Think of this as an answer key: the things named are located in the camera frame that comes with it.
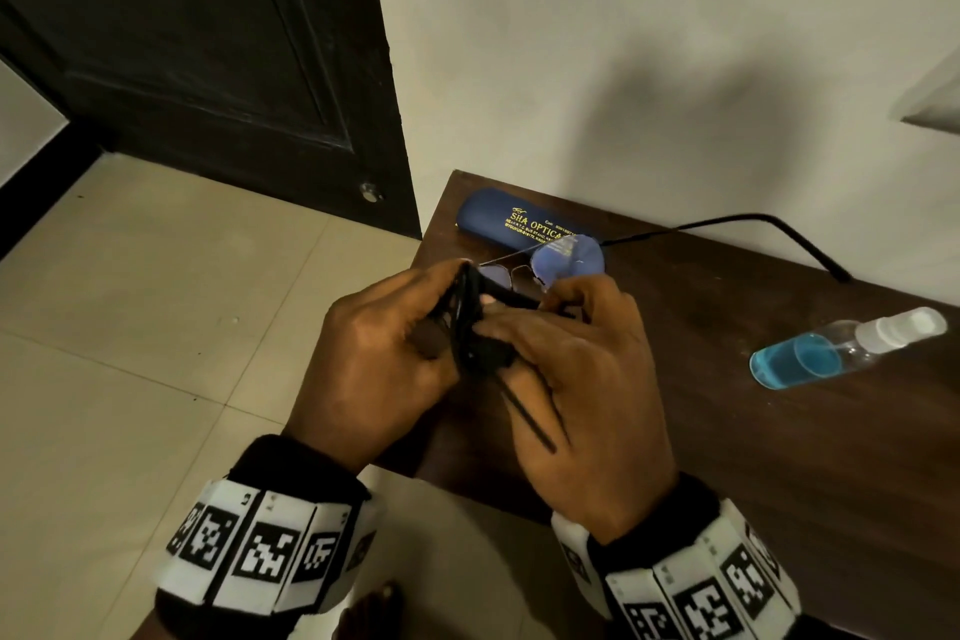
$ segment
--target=eyeglasses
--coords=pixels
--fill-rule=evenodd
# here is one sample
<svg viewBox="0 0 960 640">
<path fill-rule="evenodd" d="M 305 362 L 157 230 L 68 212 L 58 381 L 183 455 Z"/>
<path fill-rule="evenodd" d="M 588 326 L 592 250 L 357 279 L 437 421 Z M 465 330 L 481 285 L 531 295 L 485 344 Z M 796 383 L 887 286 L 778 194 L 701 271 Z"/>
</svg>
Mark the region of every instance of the eyeglasses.
<svg viewBox="0 0 960 640">
<path fill-rule="evenodd" d="M 803 235 L 790 227 L 775 215 L 769 215 L 765 212 L 741 212 L 736 215 L 723 215 L 708 220 L 698 220 L 693 223 L 685 223 L 675 228 L 667 228 L 661 231 L 649 231 L 647 233 L 635 233 L 618 238 L 610 238 L 598 241 L 596 238 L 585 234 L 564 235 L 556 240 L 550 240 L 546 243 L 538 243 L 522 251 L 515 251 L 509 256 L 502 256 L 487 260 L 477 265 L 480 271 L 487 279 L 495 282 L 504 289 L 514 288 L 514 272 L 518 269 L 529 268 L 533 271 L 534 278 L 544 289 L 548 289 L 553 282 L 558 279 L 568 278 L 570 276 L 585 276 L 594 273 L 603 273 L 605 270 L 605 261 L 603 248 L 608 246 L 619 246 L 621 244 L 632 244 L 640 241 L 646 241 L 656 236 L 666 236 L 670 233 L 679 233 L 689 231 L 694 228 L 702 228 L 708 225 L 717 225 L 719 223 L 731 223 L 739 221 L 759 221 L 770 223 L 775 228 L 785 233 L 794 243 L 800 246 L 841 284 L 850 282 L 853 277 L 850 272 L 828 256 L 813 243 L 807 240 Z M 516 266 L 508 269 L 499 264 L 514 256 L 530 253 L 530 265 Z"/>
</svg>

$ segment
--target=dark brown tabletop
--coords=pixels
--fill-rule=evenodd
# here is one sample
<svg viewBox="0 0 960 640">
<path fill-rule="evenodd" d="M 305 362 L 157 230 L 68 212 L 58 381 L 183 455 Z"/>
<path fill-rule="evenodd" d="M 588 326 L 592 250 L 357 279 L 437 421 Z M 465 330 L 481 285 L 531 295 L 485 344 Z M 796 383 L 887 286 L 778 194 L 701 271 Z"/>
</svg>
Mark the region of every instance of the dark brown tabletop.
<svg viewBox="0 0 960 640">
<path fill-rule="evenodd" d="M 601 239 L 658 227 L 455 171 L 415 266 L 508 253 L 455 225 L 488 186 Z M 607 248 L 606 271 L 640 306 L 680 467 L 736 501 L 804 610 L 870 637 L 960 637 L 960 308 L 685 233 Z M 772 391 L 750 374 L 755 350 L 803 330 L 924 305 L 958 328 L 816 384 Z M 503 404 L 475 385 L 458 385 L 379 464 L 549 518 Z"/>
</svg>

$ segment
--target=white bottle cap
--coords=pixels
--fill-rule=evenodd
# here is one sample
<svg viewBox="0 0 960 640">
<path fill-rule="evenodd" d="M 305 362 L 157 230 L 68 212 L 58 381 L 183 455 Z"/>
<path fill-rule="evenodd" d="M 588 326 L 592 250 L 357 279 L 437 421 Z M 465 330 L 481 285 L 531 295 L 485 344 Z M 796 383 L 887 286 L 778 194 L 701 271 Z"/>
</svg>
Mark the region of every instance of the white bottle cap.
<svg viewBox="0 0 960 640">
<path fill-rule="evenodd" d="M 903 349 L 907 344 L 942 335 L 947 330 L 947 319 L 940 311 L 921 306 L 896 316 L 864 322 L 857 326 L 854 336 L 860 345 L 874 355 Z"/>
</svg>

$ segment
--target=door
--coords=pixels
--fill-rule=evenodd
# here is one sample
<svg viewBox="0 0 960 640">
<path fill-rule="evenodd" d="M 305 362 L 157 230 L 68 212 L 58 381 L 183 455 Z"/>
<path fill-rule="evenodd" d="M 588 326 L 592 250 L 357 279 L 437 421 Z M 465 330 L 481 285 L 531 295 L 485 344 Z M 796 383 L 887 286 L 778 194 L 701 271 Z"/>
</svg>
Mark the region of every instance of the door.
<svg viewBox="0 0 960 640">
<path fill-rule="evenodd" d="M 379 0 L 0 0 L 0 56 L 107 149 L 421 234 Z"/>
</svg>

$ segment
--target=tiled floor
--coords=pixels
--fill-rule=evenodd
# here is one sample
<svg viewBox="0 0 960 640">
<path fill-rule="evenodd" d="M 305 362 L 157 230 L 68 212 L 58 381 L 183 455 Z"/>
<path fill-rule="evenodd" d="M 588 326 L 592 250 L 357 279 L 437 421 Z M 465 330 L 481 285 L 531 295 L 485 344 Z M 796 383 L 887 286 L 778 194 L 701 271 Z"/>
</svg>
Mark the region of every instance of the tiled floor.
<svg viewBox="0 0 960 640">
<path fill-rule="evenodd" d="M 122 155 L 0 261 L 0 637 L 129 637 L 203 483 L 282 428 L 330 303 L 414 240 Z M 406 637 L 592 637 L 549 530 L 367 469 Z M 337 610 L 297 638 L 329 638 Z"/>
</svg>

